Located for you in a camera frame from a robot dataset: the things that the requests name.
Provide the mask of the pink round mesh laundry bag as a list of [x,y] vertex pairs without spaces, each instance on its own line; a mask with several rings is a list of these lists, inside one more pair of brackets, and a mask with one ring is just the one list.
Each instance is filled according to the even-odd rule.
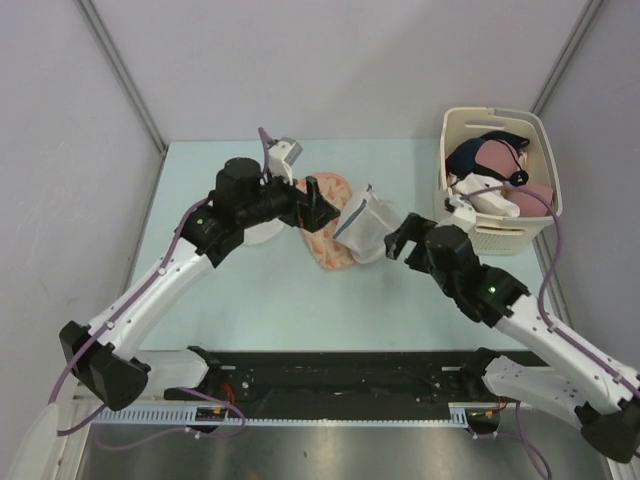
[[256,225],[244,232],[244,244],[255,246],[263,244],[276,237],[284,228],[284,224],[277,219]]

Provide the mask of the cream perforated plastic basket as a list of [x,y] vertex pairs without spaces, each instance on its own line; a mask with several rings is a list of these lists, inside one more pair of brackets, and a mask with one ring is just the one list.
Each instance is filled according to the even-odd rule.
[[443,118],[435,169],[434,211],[447,216],[452,196],[472,195],[476,251],[515,255],[563,212],[555,159],[540,119],[529,112],[455,107]]

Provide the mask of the white mesh laundry bag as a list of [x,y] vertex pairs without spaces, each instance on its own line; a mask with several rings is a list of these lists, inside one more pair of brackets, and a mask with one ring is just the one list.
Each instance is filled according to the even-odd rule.
[[345,246],[357,263],[368,264],[386,255],[384,238],[401,223],[399,215],[368,184],[342,209],[333,240]]

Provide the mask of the white garment in basket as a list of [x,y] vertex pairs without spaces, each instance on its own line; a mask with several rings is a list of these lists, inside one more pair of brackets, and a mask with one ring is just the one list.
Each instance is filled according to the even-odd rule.
[[460,195],[470,195],[469,201],[477,212],[517,218],[520,208],[504,196],[505,183],[491,176],[470,173],[464,178],[450,176],[452,190]]

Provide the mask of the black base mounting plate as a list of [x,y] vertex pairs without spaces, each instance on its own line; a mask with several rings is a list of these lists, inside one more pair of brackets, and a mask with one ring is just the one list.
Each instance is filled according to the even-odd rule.
[[382,406],[478,403],[504,410],[512,399],[490,393],[463,372],[470,351],[437,352],[211,352],[196,348],[208,367],[200,383],[166,400],[193,400],[198,393],[230,401],[240,410],[268,404],[308,405],[357,411]]

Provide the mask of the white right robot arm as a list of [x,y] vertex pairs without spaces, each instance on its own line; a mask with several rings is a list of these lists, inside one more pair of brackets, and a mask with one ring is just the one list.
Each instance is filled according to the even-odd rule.
[[473,401],[491,394],[522,401],[580,431],[598,453],[628,463],[639,452],[639,372],[586,341],[548,313],[541,298],[504,269],[481,262],[460,217],[436,223],[410,214],[384,239],[397,259],[407,242],[406,265],[430,275],[471,321],[516,340],[549,371],[519,365],[488,349],[461,376]]

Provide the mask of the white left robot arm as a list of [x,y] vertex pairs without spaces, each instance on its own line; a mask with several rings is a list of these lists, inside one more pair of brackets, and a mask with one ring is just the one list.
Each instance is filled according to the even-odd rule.
[[278,220],[315,233],[339,217],[315,178],[306,177],[304,184],[263,174],[250,158],[228,160],[214,189],[185,212],[167,251],[146,275],[88,324],[70,321],[61,329],[63,373],[113,411],[132,404],[152,372],[136,357],[144,339],[193,284],[244,243],[246,230]]

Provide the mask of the navy blue bra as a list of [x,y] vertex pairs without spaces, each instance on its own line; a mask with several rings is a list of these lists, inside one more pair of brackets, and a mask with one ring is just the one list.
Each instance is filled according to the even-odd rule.
[[529,144],[526,137],[489,131],[458,145],[445,160],[446,172],[459,178],[475,173],[506,180],[522,169],[519,154]]

